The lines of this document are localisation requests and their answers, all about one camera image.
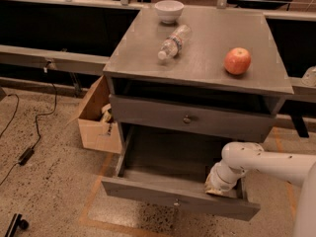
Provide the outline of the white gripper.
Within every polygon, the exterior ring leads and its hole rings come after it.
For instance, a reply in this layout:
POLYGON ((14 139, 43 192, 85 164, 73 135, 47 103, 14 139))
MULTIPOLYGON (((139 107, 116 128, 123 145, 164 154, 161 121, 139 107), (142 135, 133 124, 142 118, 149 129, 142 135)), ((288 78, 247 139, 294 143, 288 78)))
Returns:
POLYGON ((217 162, 210 169, 204 183, 204 190, 207 194, 224 196, 245 175, 246 171, 243 169, 231 168, 224 161, 217 162))

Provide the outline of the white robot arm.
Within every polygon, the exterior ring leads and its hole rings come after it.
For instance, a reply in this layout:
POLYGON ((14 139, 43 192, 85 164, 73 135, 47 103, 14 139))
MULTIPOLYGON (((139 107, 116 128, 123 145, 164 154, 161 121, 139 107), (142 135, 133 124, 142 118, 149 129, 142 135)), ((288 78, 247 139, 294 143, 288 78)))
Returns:
POLYGON ((316 237, 316 156, 267 152, 253 142, 229 142, 204 183, 207 194, 224 196, 248 171, 259 171, 301 188, 293 237, 316 237))

